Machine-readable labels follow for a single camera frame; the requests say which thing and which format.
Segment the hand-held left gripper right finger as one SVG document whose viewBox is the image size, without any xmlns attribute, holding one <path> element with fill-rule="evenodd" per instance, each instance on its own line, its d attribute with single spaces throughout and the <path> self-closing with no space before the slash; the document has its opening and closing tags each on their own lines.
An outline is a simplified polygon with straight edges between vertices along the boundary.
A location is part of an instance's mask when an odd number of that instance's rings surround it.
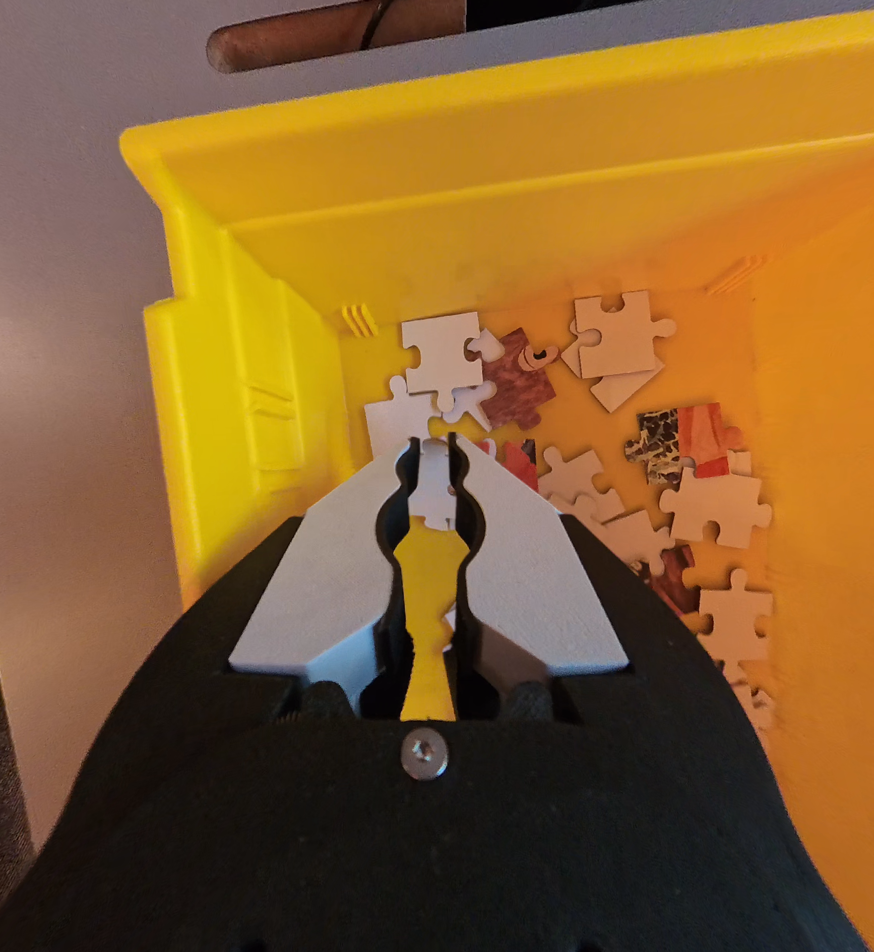
<svg viewBox="0 0 874 952">
<path fill-rule="evenodd" d="M 491 720 L 520 684 L 629 660 L 559 511 L 467 438 L 448 436 L 459 567 L 448 677 L 459 720 Z"/>
</svg>

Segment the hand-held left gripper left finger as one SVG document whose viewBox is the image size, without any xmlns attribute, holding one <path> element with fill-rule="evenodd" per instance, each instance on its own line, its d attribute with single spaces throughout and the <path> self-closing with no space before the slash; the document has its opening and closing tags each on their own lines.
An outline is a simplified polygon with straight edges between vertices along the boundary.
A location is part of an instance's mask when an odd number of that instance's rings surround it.
<svg viewBox="0 0 874 952">
<path fill-rule="evenodd" d="M 229 657 L 241 672 L 339 684 L 355 712 L 398 719 L 414 659 L 395 549 L 421 441 L 387 450 L 312 505 Z"/>
</svg>

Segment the pile of puzzle pieces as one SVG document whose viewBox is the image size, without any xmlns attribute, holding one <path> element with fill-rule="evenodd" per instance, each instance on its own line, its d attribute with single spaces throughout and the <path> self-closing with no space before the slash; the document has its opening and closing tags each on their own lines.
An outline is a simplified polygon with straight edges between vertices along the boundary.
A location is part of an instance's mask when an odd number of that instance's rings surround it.
<svg viewBox="0 0 874 952">
<path fill-rule="evenodd" d="M 509 423 L 528 431 L 541 422 L 539 407 L 555 398 L 548 367 L 561 359 L 581 380 L 594 380 L 592 396 L 612 413 L 663 369 L 655 342 L 676 324 L 654 319 L 646 291 L 624 292 L 608 309 L 600 296 L 574 302 L 572 342 L 564 349 L 536 351 L 523 328 L 497 337 L 480 326 L 476 312 L 411 320 L 401 325 L 401 343 L 418 352 L 419 365 L 391 379 L 390 401 L 365 407 L 375 455 L 405 435 L 430 438 L 430 421 L 456 423 L 471 416 L 490 433 Z M 678 406 L 636 415 L 638 438 L 624 444 L 627 462 L 645 468 L 648 486 L 662 486 L 658 506 L 670 522 L 655 528 L 644 509 L 626 512 L 618 492 L 599 492 L 603 472 L 594 449 L 568 459 L 558 446 L 543 450 L 548 471 L 537 473 L 532 442 L 503 445 L 507 470 L 562 514 L 575 517 L 630 568 L 677 615 L 700 613 L 712 630 L 701 644 L 731 685 L 755 728 L 771 724 L 770 696 L 753 690 L 744 665 L 766 657 L 766 638 L 756 623 L 773 611 L 773 597 L 748 588 L 741 568 L 729 573 L 725 589 L 684 585 L 692 542 L 715 525 L 717 544 L 747 549 L 753 530 L 765 530 L 772 508 L 761 499 L 762 482 L 751 473 L 740 429 L 726 426 L 717 402 Z"/>
</svg>

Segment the yellow bin with puzzle pieces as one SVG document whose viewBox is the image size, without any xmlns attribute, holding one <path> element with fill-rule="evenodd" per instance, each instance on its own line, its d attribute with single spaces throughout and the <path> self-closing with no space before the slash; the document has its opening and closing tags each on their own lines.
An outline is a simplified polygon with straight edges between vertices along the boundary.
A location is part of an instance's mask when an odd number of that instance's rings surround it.
<svg viewBox="0 0 874 952">
<path fill-rule="evenodd" d="M 638 411 L 718 401 L 773 508 L 746 550 L 774 597 L 769 753 L 822 875 L 874 949 L 874 9 L 706 29 L 127 130 L 173 297 L 145 310 L 191 605 L 371 458 L 364 405 L 409 319 L 478 311 L 568 340 L 577 298 L 646 290 L 664 368 L 614 412 L 562 364 L 532 432 L 622 457 Z"/>
</svg>

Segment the grey desk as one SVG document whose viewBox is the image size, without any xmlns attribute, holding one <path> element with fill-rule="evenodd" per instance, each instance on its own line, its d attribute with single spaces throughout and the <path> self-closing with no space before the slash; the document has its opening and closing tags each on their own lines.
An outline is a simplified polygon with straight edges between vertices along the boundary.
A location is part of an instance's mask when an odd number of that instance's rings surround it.
<svg viewBox="0 0 874 952">
<path fill-rule="evenodd" d="M 874 9 L 643 2 L 223 75 L 220 26 L 319 2 L 0 2 L 0 678 L 39 847 L 125 679 L 178 615 L 143 329 L 169 296 L 129 126 Z"/>
</svg>

